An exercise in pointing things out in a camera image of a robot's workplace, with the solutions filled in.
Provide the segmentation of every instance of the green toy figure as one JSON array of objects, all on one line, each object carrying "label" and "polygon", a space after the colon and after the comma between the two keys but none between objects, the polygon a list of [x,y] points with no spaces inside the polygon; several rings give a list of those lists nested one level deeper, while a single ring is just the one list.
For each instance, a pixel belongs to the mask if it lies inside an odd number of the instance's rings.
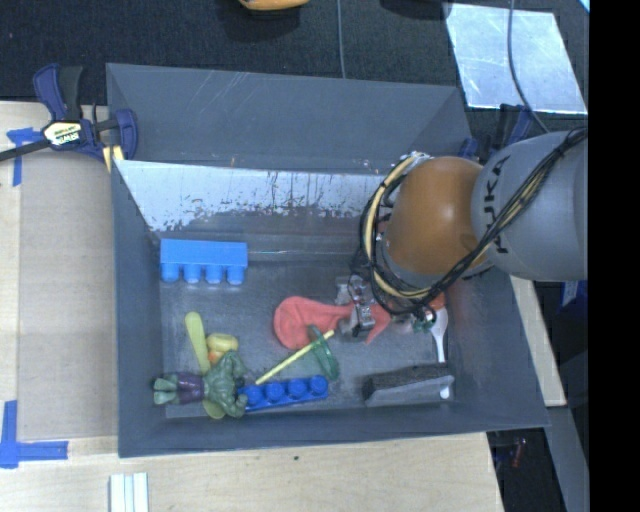
[{"label": "green toy figure", "polygon": [[187,404],[208,400],[218,404],[222,411],[233,418],[240,418],[247,405],[247,395],[236,398],[236,379],[247,369],[234,350],[226,352],[204,375],[175,372],[158,378],[153,383],[153,401],[157,405]]},{"label": "green toy figure", "polygon": [[220,419],[225,414],[233,418],[242,417],[247,395],[236,396],[236,381],[247,373],[247,368],[234,350],[238,346],[237,340],[229,335],[211,335],[209,348],[217,354],[211,357],[200,315],[193,311],[187,313],[185,325],[202,375],[174,372],[155,379],[154,403],[165,405],[202,401],[205,411],[214,419]]}]

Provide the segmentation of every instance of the table surface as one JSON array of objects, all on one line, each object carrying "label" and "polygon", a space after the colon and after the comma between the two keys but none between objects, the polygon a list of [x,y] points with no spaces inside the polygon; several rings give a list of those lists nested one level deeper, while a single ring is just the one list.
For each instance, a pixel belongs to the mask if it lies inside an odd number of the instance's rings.
[{"label": "table surface", "polygon": [[[0,150],[11,147],[7,130],[47,118],[39,104],[0,102]],[[39,162],[66,158],[43,153]],[[21,188],[12,176],[13,162],[0,164],[0,402],[29,385],[18,382]],[[545,404],[565,405],[533,284],[512,282]],[[77,438],[66,461],[0,470],[0,509],[105,510],[110,475],[137,472],[148,474],[154,512],[504,510],[484,433],[137,459],[118,458],[115,436]]]}]

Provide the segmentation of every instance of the cable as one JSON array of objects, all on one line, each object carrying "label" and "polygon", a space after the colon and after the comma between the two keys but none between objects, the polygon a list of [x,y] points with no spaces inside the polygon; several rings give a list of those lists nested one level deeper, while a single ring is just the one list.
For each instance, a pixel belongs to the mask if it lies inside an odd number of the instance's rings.
[{"label": "cable", "polygon": [[507,26],[507,54],[509,56],[509,70],[511,71],[511,78],[513,78],[513,83],[516,86],[516,90],[518,91],[518,95],[524,103],[524,106],[529,109],[531,112],[531,117],[536,122],[536,124],[542,128],[542,131],[545,133],[549,133],[549,129],[545,126],[542,120],[538,117],[538,115],[531,108],[531,104],[527,100],[524,92],[522,91],[522,87],[520,86],[520,81],[516,75],[516,68],[513,63],[513,48],[512,48],[512,32],[513,32],[513,11],[515,10],[515,0],[511,0],[511,5],[509,6],[509,23]]},{"label": "cable", "polygon": [[407,177],[406,174],[403,174],[402,176],[398,176],[398,179],[396,179],[391,185],[389,185],[385,189],[384,194],[382,194],[383,206],[386,206],[387,208],[393,208],[393,202],[389,198],[391,197],[391,194],[393,194],[395,190],[400,186],[400,184],[404,181],[406,177]]},{"label": "cable", "polygon": [[338,47],[340,52],[340,71],[342,72],[342,78],[347,78],[347,73],[344,67],[344,48],[342,46],[342,7],[340,0],[336,0],[336,6],[338,10]]},{"label": "cable", "polygon": [[427,288],[417,288],[404,282],[388,268],[384,268],[377,257],[378,232],[375,219],[379,217],[382,199],[389,189],[395,188],[394,184],[398,180],[404,179],[404,172],[412,163],[427,156],[424,153],[412,153],[396,164],[367,202],[360,218],[360,246],[352,259],[351,271],[367,278],[371,283],[374,298],[390,314],[412,313],[423,316],[424,308],[428,308],[431,301],[457,281],[486,252],[493,241],[525,211],[537,196],[556,162],[566,151],[587,136],[586,128],[574,129],[567,133],[564,140],[538,163],[518,187],[476,247],[435,284]]}]

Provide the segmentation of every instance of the yellow cable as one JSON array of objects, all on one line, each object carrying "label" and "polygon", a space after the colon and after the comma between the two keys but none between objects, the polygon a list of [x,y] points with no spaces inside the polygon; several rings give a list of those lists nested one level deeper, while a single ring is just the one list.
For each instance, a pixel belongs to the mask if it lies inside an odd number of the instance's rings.
[{"label": "yellow cable", "polygon": [[[417,158],[422,156],[425,156],[425,155],[422,153],[414,154],[414,155],[411,155],[406,160],[403,160],[400,164],[398,164],[396,167],[394,167],[391,170],[391,172],[383,180],[380,187],[378,187],[378,190],[376,190],[372,198],[369,211],[367,212],[367,217],[365,219],[365,224],[363,229],[364,250],[369,261],[373,260],[373,246],[371,243],[371,235],[373,233],[375,217],[378,210],[378,206],[382,201],[382,197],[386,189],[389,187],[389,185],[391,185],[396,179],[400,177],[400,175],[405,171],[405,169],[409,165],[411,165]],[[532,180],[532,182],[529,185],[527,185],[527,187],[523,190],[522,195],[520,196],[520,200],[511,206],[511,208],[507,212],[507,216],[500,223],[500,226],[505,226],[506,224],[511,222],[511,220],[513,220],[513,218],[516,215],[520,213],[520,211],[523,208],[522,206],[523,200],[529,199],[529,197],[531,197],[537,191],[540,184],[542,183],[542,180],[543,178],[542,176],[540,176],[540,177],[537,177],[535,180]],[[473,259],[471,264],[475,263],[487,251],[488,248],[489,248],[489,245],[487,244]],[[376,283],[378,284],[378,286],[380,287],[380,289],[382,289],[387,294],[395,297],[400,297],[404,299],[420,299],[426,296],[427,293],[429,293],[429,290],[431,289],[430,287],[427,287],[427,288],[422,288],[422,289],[413,290],[413,291],[397,290],[396,288],[391,286],[387,281],[385,281],[384,278],[378,273],[378,271],[375,268],[372,269],[372,272],[373,272],[373,277]]]}]

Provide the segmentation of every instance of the blue tape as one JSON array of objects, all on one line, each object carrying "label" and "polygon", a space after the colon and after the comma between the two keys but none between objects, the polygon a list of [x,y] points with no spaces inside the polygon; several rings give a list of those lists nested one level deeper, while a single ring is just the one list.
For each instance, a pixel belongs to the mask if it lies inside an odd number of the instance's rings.
[{"label": "blue tape", "polygon": [[15,469],[22,461],[66,460],[69,441],[20,443],[16,441],[18,402],[4,403],[2,438],[0,438],[0,468]]},{"label": "blue tape", "polygon": [[[29,144],[31,142],[41,141],[44,137],[42,134],[34,130],[33,128],[19,128],[18,130],[9,130],[7,137],[16,147],[23,144]],[[13,186],[17,187],[22,183],[22,157],[16,157],[13,163]]]}]

